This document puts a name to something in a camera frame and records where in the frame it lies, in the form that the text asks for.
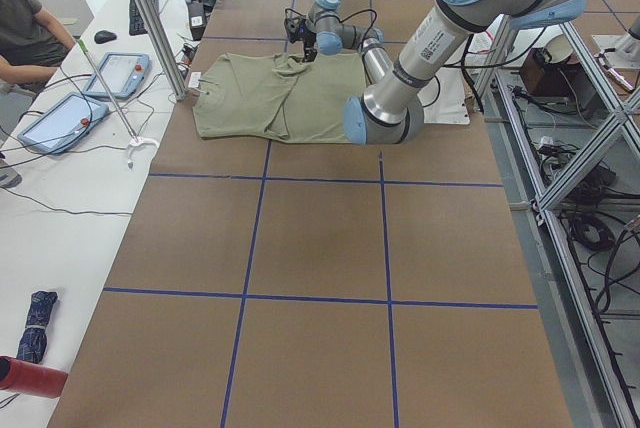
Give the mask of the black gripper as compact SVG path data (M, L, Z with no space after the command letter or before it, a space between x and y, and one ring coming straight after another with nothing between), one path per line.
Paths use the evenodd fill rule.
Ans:
M314 62L317 57L316 34L314 32L305 31L301 35L301 40L304 47L303 61L305 63Z

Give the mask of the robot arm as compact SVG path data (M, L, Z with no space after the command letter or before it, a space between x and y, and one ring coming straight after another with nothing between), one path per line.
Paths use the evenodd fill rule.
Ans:
M314 0L306 17L324 55L355 49L372 83L343 109L343 130L354 144L396 144L412 139L424 125L419 92L471 34L481 33L500 15L515 30L553 26L579 17L587 0L434 0L395 60L374 29L339 20L341 0Z

